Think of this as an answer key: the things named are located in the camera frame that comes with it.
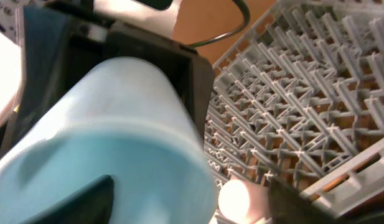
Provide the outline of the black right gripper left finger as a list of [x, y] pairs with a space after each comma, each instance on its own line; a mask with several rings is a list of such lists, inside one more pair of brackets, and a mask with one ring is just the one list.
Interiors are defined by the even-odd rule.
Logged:
[[114, 180], [110, 175], [103, 175], [25, 222], [31, 224], [109, 223], [113, 202]]

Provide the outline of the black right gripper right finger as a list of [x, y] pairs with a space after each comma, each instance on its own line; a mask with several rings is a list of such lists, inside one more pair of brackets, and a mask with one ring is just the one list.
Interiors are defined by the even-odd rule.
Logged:
[[299, 192], [273, 179], [268, 192], [272, 223], [275, 224], [333, 224], [338, 221], [299, 196]]

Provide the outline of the pink plastic cup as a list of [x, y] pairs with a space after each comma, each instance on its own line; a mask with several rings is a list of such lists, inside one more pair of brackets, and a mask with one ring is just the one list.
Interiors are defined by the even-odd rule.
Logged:
[[263, 223], [271, 218], [269, 188], [244, 180], [229, 180], [218, 195], [220, 213], [235, 223]]

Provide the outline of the blue plastic cup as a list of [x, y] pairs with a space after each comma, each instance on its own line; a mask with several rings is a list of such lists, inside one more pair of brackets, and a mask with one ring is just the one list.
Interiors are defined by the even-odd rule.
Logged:
[[109, 223], [208, 223], [217, 190], [202, 149], [162, 70], [105, 60], [0, 160], [0, 223], [25, 223], [103, 175]]

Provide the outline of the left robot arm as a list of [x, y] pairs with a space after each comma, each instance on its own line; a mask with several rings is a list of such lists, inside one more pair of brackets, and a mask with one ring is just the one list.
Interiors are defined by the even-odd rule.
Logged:
[[214, 73], [207, 59], [174, 40], [95, 11], [92, 1], [0, 0], [0, 56], [14, 49], [20, 82], [0, 114], [0, 158], [98, 63], [136, 57], [170, 80], [200, 134]]

